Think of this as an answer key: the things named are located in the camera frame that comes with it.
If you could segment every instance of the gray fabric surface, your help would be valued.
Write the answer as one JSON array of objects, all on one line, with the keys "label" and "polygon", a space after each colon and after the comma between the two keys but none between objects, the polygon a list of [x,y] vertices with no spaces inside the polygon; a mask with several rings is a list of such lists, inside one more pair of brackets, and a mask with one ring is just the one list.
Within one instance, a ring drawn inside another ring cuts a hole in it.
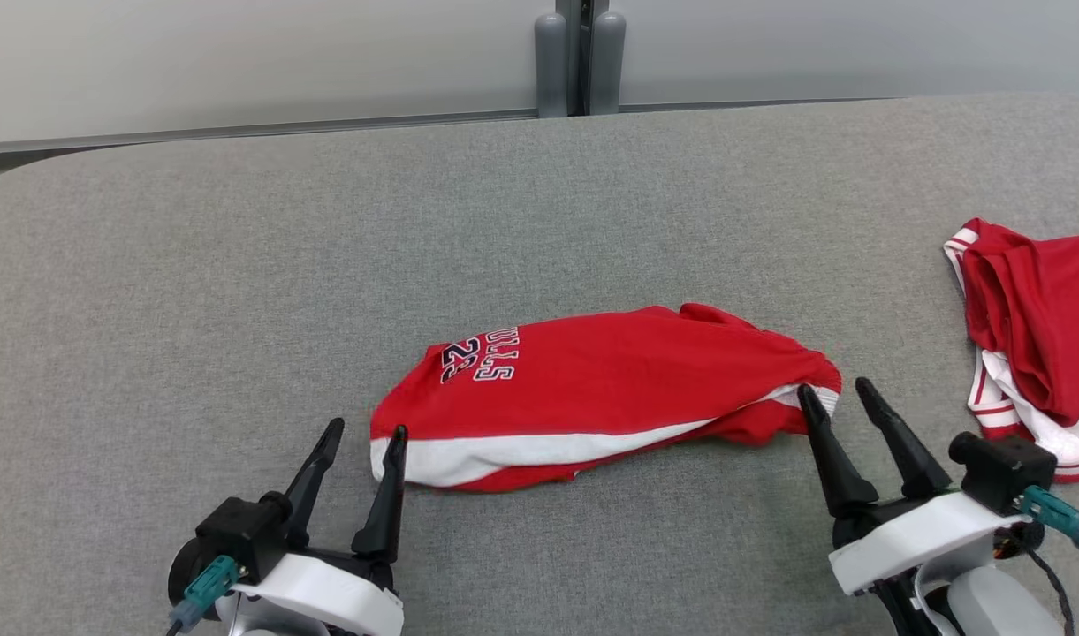
[{"label": "gray fabric surface", "polygon": [[[947,462],[975,430],[940,246],[1079,233],[1079,97],[975,96],[370,130],[77,153],[0,177],[0,635],[161,634],[220,500],[350,427],[313,519],[346,547],[369,414],[431,342],[700,301],[825,351],[885,495],[868,375]],[[1079,503],[1079,486],[1060,488]],[[805,438],[696,443],[574,483],[410,488],[421,635],[885,634],[830,574]],[[1079,552],[1043,547],[1079,619]],[[1009,571],[1056,613],[1033,565]],[[216,634],[219,625],[199,628]]]}]

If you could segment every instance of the white plastic robot part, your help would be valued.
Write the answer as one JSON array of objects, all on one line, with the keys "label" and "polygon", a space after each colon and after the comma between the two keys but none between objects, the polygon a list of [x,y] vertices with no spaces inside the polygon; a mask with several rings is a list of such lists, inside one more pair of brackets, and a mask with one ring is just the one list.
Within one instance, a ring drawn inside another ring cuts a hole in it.
[{"label": "white plastic robot part", "polygon": [[951,492],[831,552],[830,567],[843,592],[853,595],[872,587],[876,580],[967,546],[997,528],[1028,520],[1024,515],[1000,517],[964,492]]},{"label": "white plastic robot part", "polygon": [[259,585],[232,588],[354,634],[400,636],[405,623],[393,593],[313,556],[284,555]]}]

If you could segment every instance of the red garment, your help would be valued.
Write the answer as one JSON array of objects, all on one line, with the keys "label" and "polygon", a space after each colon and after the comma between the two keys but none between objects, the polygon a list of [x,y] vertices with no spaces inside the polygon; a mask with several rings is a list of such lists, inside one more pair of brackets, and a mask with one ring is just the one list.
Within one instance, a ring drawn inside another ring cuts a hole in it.
[{"label": "red garment", "polygon": [[562,317],[429,347],[373,415],[370,458],[381,476],[405,424],[409,481],[511,490],[681,439],[805,434],[804,382],[833,411],[824,355],[712,307]]},{"label": "red garment", "polygon": [[1079,236],[1030,241],[974,218],[964,245],[968,335],[1007,353],[1021,393],[1056,422],[1079,420]]}]

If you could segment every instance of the teal connector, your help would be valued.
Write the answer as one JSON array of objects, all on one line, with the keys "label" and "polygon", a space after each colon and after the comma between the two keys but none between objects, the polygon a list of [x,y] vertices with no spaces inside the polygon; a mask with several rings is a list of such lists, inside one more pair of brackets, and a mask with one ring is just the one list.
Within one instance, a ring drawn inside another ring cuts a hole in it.
[{"label": "teal connector", "polygon": [[241,579],[241,568],[229,556],[218,556],[208,564],[197,579],[185,588],[185,599],[170,610],[170,634],[188,634],[210,605],[233,587]]},{"label": "teal connector", "polygon": [[1025,488],[1019,510],[1068,537],[1079,549],[1079,510],[1071,504],[1044,488],[1032,486]]}]

